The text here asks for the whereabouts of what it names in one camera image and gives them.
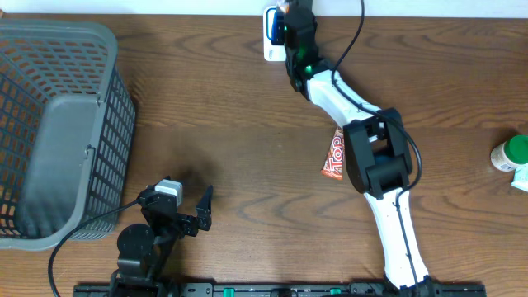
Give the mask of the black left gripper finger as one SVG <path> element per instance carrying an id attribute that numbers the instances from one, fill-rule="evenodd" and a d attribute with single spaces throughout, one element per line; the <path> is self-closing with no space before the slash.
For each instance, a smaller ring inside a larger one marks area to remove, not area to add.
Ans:
<path id="1" fill-rule="evenodd" d="M 212 225 L 211 200 L 214 194 L 214 187 L 208 186 L 205 194 L 196 205 L 196 219 L 200 230 L 209 231 Z"/>
<path id="2" fill-rule="evenodd" d="M 158 181 L 153 185 L 148 185 L 145 188 L 146 192 L 161 192 L 161 193 L 170 193 L 171 187 L 167 184 L 170 181 L 169 176 L 165 176 L 162 180 Z"/>

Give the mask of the red Top chocolate bar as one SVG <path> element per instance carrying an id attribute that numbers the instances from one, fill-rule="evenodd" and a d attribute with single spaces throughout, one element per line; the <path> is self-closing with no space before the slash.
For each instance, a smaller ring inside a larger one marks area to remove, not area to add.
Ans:
<path id="1" fill-rule="evenodd" d="M 335 180 L 342 180 L 342 169 L 344 163 L 344 142 L 342 128 L 338 126 L 332 137 L 332 142 L 328 150 L 321 173 L 325 177 Z"/>

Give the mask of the green lid jar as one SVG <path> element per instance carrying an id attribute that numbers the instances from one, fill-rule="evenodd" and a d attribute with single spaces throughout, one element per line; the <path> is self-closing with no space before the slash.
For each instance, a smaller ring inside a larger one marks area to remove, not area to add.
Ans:
<path id="1" fill-rule="evenodd" d="M 516 135 L 498 145 L 490 153 L 492 165 L 499 171 L 511 172 L 527 164 L 527 136 Z"/>

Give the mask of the teal wet wipes pack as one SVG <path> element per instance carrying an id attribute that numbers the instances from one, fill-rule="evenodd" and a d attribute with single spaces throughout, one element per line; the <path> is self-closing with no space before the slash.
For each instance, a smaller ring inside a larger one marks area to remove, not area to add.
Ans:
<path id="1" fill-rule="evenodd" d="M 528 192 L 528 167 L 526 164 L 516 166 L 511 185 L 521 191 Z"/>

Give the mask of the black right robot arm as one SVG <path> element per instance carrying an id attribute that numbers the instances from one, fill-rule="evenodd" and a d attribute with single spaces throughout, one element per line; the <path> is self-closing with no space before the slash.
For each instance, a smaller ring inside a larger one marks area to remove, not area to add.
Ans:
<path id="1" fill-rule="evenodd" d="M 429 273 L 409 206 L 410 190 L 422 175 L 417 145 L 394 108 L 381 109 L 364 100 L 320 54 L 318 23 L 309 5 L 287 1 L 277 8 L 281 23 L 275 31 L 285 47 L 291 85 L 342 129 L 347 175 L 374 214 L 385 278 L 396 294 L 419 296 Z"/>

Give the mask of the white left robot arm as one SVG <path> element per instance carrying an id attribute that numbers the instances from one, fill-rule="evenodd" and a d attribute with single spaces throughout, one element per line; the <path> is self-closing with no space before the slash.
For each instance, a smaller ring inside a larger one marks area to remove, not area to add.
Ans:
<path id="1" fill-rule="evenodd" d="M 175 243 L 185 236 L 195 237 L 212 225 L 208 186 L 196 205 L 196 215 L 177 211 L 183 200 L 183 185 L 165 177 L 141 191 L 136 202 L 146 222 L 123 229 L 117 239 L 118 269 L 111 277 L 109 296 L 178 296 L 180 286 L 161 276 Z"/>

